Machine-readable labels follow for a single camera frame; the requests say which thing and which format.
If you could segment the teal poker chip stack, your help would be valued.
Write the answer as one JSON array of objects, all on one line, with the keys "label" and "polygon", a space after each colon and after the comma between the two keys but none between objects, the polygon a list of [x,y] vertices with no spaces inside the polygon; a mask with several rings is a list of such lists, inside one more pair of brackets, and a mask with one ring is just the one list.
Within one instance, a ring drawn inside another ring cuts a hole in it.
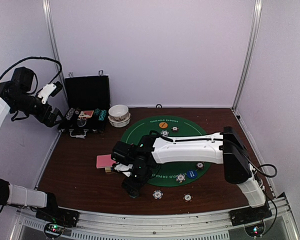
[{"label": "teal poker chip stack", "polygon": [[138,191],[131,191],[131,192],[129,193],[129,196],[130,196],[131,198],[133,198],[133,199],[138,198],[139,195],[140,195],[140,193],[139,193]]}]

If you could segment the brown poker chip stack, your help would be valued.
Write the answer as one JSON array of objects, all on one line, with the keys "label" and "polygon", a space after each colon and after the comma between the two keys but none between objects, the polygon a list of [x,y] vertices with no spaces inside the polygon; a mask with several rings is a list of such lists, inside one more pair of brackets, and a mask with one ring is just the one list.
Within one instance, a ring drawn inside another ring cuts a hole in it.
[{"label": "brown poker chip stack", "polygon": [[186,201],[186,202],[191,202],[192,199],[193,199],[193,197],[192,197],[191,194],[186,193],[186,194],[183,196],[183,199],[184,199],[184,201]]}]

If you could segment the blue small blind button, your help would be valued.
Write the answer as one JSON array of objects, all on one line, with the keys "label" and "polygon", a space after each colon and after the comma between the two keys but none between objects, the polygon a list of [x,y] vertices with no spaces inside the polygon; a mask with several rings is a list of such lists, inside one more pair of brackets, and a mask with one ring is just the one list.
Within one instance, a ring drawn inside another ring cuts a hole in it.
[{"label": "blue small blind button", "polygon": [[188,170],[188,171],[186,172],[186,176],[187,176],[189,179],[195,179],[195,178],[197,178],[198,173],[197,173],[196,170]]}]

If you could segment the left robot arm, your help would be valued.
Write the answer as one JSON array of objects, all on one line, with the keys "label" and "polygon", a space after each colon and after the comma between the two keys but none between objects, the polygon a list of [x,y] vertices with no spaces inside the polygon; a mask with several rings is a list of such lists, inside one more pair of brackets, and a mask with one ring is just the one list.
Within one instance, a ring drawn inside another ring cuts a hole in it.
[{"label": "left robot arm", "polygon": [[[48,83],[37,95],[32,96],[27,90],[22,90],[17,81],[0,83],[0,129],[8,114],[16,116],[18,112],[23,112],[26,117],[34,116],[49,128],[60,124],[64,117],[59,109],[52,109],[48,98],[54,97],[61,89],[59,81]],[[0,206],[6,205],[39,208],[51,222],[62,218],[62,211],[53,193],[18,186],[0,178]]]}]

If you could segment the orange round blind button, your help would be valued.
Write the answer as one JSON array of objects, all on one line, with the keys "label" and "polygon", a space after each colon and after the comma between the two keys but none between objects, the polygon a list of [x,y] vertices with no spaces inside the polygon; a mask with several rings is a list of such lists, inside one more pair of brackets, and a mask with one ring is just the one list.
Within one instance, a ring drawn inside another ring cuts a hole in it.
[{"label": "orange round blind button", "polygon": [[162,122],[159,123],[159,127],[161,129],[166,129],[168,127],[168,123],[165,122],[165,121],[162,121]]}]

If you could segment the red playing card deck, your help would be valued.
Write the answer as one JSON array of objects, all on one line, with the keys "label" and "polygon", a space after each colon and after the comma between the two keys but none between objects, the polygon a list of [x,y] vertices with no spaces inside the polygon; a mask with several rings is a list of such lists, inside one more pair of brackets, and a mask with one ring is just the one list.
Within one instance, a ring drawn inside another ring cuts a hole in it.
[{"label": "red playing card deck", "polygon": [[114,163],[116,163],[116,161],[112,160],[110,154],[98,155],[96,157],[96,168],[97,169],[111,167]]}]

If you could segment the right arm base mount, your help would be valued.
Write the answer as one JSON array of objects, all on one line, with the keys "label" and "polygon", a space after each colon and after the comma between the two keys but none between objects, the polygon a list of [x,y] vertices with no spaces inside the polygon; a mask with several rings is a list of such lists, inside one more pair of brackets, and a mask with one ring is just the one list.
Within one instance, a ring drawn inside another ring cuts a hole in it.
[{"label": "right arm base mount", "polygon": [[266,218],[270,218],[271,216],[272,211],[266,206],[256,208],[245,207],[231,210],[229,212],[229,217],[233,227],[261,221]]}]

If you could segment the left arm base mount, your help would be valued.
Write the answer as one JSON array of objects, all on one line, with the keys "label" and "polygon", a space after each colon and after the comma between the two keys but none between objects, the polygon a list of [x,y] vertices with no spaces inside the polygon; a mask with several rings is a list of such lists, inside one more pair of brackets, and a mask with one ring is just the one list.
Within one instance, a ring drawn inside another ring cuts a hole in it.
[{"label": "left arm base mount", "polygon": [[56,212],[38,208],[35,214],[37,219],[67,228],[75,228],[77,226],[79,216],[80,213],[78,211],[64,208],[58,208]]}]

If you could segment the blue white poker chip stack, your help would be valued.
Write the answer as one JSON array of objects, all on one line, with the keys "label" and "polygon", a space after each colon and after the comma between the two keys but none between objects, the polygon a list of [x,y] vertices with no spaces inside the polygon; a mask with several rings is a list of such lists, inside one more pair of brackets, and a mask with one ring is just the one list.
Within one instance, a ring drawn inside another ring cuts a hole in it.
[{"label": "blue white poker chip stack", "polygon": [[160,200],[162,197],[163,197],[163,192],[161,190],[155,190],[153,193],[152,193],[152,196],[155,200]]}]

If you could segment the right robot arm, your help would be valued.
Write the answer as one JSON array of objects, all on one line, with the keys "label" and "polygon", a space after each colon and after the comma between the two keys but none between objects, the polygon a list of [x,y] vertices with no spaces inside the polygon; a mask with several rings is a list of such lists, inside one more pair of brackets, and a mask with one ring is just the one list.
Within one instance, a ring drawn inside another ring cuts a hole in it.
[{"label": "right robot arm", "polygon": [[111,157],[123,170],[122,187],[132,198],[137,198],[141,188],[159,165],[193,162],[223,165],[224,178],[237,185],[246,197],[249,207],[246,216],[256,221],[266,212],[266,193],[260,170],[251,163],[247,149],[232,127],[222,132],[202,136],[165,136],[155,130],[141,137],[137,144],[118,141]]}]

